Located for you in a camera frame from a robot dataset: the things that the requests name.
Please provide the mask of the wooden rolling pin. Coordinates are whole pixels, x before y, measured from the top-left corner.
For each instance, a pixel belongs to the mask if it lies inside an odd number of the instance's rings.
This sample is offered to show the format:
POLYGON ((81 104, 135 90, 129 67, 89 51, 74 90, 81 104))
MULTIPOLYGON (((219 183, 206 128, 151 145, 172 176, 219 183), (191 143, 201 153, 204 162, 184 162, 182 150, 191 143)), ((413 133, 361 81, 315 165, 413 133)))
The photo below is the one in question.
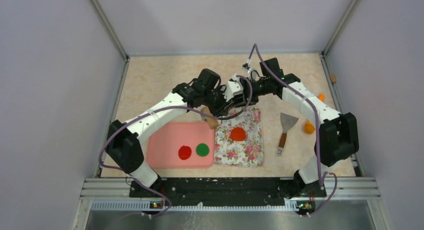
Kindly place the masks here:
POLYGON ((204 106, 200 111, 203 113, 201 119, 208 124, 210 129, 215 130, 221 125, 217 119, 209 117, 212 114, 208 107, 204 106))

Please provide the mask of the orange-red dough piece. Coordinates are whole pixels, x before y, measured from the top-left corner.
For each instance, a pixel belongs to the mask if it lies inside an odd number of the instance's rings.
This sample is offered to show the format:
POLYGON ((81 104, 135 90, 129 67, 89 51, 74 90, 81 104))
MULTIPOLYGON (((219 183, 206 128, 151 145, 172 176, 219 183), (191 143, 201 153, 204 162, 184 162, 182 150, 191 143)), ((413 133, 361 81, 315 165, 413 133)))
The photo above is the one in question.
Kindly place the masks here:
POLYGON ((230 139, 236 142, 242 142, 247 138, 246 132, 241 127, 235 127, 230 132, 230 139))

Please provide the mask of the floral patterned tray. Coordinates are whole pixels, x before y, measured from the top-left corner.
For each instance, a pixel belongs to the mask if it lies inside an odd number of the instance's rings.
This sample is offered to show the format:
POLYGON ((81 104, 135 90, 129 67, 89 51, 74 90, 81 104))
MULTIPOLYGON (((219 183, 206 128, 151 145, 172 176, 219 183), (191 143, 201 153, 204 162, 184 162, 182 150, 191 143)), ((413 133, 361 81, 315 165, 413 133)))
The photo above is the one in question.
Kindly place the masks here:
POLYGON ((220 166, 260 167, 264 162, 262 113, 248 107, 215 130, 214 163, 220 166))

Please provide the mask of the pink plastic tray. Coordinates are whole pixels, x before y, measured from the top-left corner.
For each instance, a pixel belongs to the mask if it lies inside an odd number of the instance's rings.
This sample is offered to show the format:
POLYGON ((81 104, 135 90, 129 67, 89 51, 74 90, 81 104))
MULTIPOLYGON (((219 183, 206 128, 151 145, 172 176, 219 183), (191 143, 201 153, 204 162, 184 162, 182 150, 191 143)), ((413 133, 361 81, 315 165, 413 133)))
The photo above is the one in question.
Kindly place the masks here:
POLYGON ((214 164, 214 148, 215 131, 206 122, 170 122, 149 137, 145 159, 153 169, 205 169, 214 164), (210 149, 205 157, 196 154, 201 143, 210 149), (179 158, 181 146, 191 147, 189 159, 179 158))

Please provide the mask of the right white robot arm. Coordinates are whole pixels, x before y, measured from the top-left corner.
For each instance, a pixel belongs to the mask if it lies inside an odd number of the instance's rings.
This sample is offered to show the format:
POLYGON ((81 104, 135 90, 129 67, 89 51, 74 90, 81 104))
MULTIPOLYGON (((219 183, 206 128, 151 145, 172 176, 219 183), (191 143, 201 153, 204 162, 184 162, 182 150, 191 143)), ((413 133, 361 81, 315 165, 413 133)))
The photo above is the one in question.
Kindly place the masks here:
POLYGON ((314 184, 323 184, 329 169, 359 150, 356 117, 331 108, 310 92, 294 74, 284 74, 276 58, 260 62, 262 76, 243 79, 234 75, 226 82, 224 96, 232 107, 255 105, 260 96, 273 94, 286 101, 315 127, 314 155, 294 174, 293 190, 307 196, 314 184))

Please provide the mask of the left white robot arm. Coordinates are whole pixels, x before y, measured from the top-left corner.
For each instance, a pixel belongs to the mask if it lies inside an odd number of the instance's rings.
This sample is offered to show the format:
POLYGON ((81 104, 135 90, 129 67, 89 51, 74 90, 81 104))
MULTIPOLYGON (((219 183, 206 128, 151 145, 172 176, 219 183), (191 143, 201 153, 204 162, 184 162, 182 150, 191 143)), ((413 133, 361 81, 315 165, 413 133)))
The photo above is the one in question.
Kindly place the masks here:
POLYGON ((240 89, 236 78, 221 84, 220 76, 205 68, 197 78, 178 84, 164 99, 139 116, 126 122, 112 122, 103 150, 118 169, 141 184, 147 196, 154 197, 160 192, 161 184, 159 175, 145 159, 144 141, 171 120, 200 106, 209 107, 211 117, 220 116, 234 96, 232 87, 240 89))

